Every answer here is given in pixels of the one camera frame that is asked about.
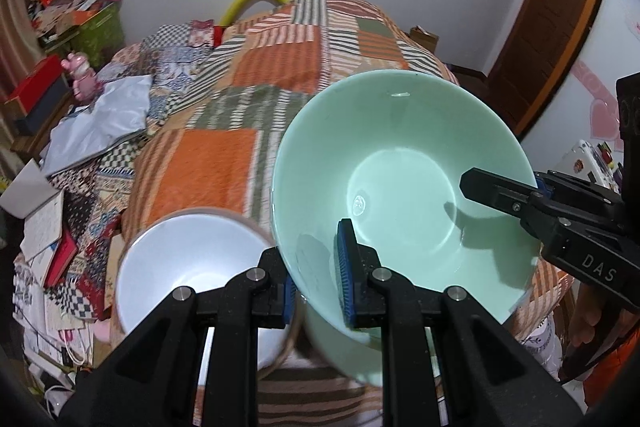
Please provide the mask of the right hand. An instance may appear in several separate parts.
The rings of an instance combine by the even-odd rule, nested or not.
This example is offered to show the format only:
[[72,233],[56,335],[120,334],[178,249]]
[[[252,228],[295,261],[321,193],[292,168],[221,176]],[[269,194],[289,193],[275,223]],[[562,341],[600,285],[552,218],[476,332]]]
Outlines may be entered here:
[[[572,355],[580,346],[588,345],[594,338],[596,326],[602,319],[602,299],[590,286],[575,283],[572,286],[575,297],[575,309],[568,326],[568,347],[566,353]],[[617,322],[608,334],[602,348],[609,348],[620,342],[616,353],[623,359],[629,357],[637,348],[639,315],[627,310],[620,311]]]

